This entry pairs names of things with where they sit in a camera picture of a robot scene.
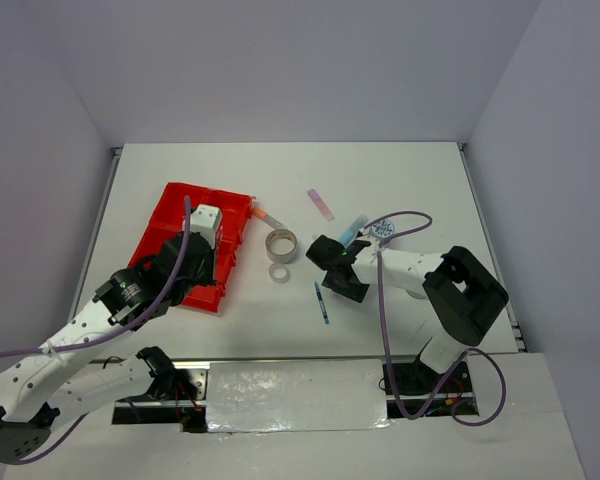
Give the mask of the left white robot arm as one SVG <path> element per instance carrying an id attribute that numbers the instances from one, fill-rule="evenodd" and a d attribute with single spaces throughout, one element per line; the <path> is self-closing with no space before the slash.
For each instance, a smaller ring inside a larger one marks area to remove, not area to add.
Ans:
<path id="1" fill-rule="evenodd" d="M 39 448 L 66 422 L 123 398 L 195 401 L 199 382 L 166 353 L 144 347 L 97 374 L 81 370 L 107 346 L 180 305 L 196 287 L 215 285 L 218 235 L 182 231 L 155 255 L 116 271 L 83 310 L 36 349 L 12 351 L 0 373 L 0 463 L 41 459 Z"/>

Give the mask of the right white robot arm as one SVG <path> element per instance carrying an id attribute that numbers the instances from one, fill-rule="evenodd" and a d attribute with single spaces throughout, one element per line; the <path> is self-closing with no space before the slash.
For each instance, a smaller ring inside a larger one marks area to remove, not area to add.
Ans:
<path id="1" fill-rule="evenodd" d="M 419 353 L 416 383 L 437 391 L 450 377 L 451 365 L 470 347 L 481 344 L 509 303 L 509 294 L 466 248 L 446 253 L 413 253 L 360 236 L 345 247 L 324 235 L 306 257 L 325 273 L 322 286 L 361 303 L 372 286 L 392 287 L 429 301 L 440 326 Z"/>

